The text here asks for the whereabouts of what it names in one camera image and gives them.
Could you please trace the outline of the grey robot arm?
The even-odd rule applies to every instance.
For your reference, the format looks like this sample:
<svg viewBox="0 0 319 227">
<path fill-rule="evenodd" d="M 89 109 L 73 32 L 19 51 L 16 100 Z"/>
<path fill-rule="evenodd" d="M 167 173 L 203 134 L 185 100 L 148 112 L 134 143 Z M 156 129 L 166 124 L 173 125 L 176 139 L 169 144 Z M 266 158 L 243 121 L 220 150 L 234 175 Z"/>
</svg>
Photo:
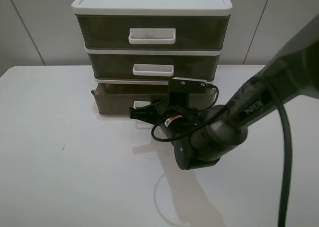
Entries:
<svg viewBox="0 0 319 227">
<path fill-rule="evenodd" d="M 215 165 L 242 144 L 248 127 L 287 103 L 305 95 L 319 96 L 319 19 L 314 17 L 271 61 L 246 81 L 224 105 L 202 112 L 187 107 L 181 91 L 142 108 L 131 108 L 130 118 L 159 125 L 174 147 L 182 170 Z"/>
</svg>

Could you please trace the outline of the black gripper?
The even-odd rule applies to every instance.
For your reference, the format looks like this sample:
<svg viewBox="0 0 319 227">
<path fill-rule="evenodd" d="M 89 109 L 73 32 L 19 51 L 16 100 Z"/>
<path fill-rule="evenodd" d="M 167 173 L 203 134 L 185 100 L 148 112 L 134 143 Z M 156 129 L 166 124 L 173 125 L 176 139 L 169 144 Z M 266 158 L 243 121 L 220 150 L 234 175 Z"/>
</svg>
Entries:
<svg viewBox="0 0 319 227">
<path fill-rule="evenodd" d="M 154 140 L 189 140 L 204 123 L 207 109 L 168 107 L 165 100 L 150 105 L 130 108 L 130 119 L 154 124 L 151 137 Z"/>
</svg>

